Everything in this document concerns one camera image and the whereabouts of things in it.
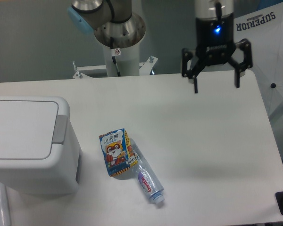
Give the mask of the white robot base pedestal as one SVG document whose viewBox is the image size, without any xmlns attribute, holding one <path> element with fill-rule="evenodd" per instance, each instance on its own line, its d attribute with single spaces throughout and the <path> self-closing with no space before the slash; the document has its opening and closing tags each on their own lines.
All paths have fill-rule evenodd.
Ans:
<svg viewBox="0 0 283 226">
<path fill-rule="evenodd" d="M 127 48 L 103 47 L 106 71 L 108 77 L 138 76 L 140 63 L 140 45 Z"/>
</svg>

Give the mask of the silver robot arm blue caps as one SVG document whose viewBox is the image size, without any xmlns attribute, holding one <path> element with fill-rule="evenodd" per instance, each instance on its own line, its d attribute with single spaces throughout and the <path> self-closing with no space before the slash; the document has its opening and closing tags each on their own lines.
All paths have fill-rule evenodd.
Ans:
<svg viewBox="0 0 283 226">
<path fill-rule="evenodd" d="M 94 33 L 96 39 L 110 51 L 109 59 L 117 76 L 122 76 L 116 57 L 121 50 L 139 43 L 145 35 L 143 19 L 132 11 L 130 0 L 74 0 L 67 13 L 84 33 Z M 233 2 L 230 0 L 195 1 L 197 45 L 181 51 L 181 74 L 194 84 L 197 76 L 212 65 L 229 63 L 234 68 L 234 85 L 240 87 L 241 74 L 253 66 L 251 43 L 247 39 L 234 42 Z"/>
</svg>

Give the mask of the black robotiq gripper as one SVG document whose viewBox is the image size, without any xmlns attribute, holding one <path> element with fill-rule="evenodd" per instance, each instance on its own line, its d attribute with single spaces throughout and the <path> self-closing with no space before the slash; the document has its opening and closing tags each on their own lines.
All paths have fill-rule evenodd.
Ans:
<svg viewBox="0 0 283 226">
<path fill-rule="evenodd" d="M 181 50 L 181 74 L 193 82 L 195 94 L 198 93 L 197 76 L 206 66 L 229 63 L 234 68 L 236 88 L 240 87 L 241 73 L 253 67 L 251 42 L 248 39 L 242 39 L 237 43 L 233 41 L 233 20 L 233 13 L 220 18 L 196 18 L 196 50 Z M 241 63 L 232 57 L 236 49 L 243 52 Z M 194 56 L 198 61 L 188 69 L 188 61 Z"/>
</svg>

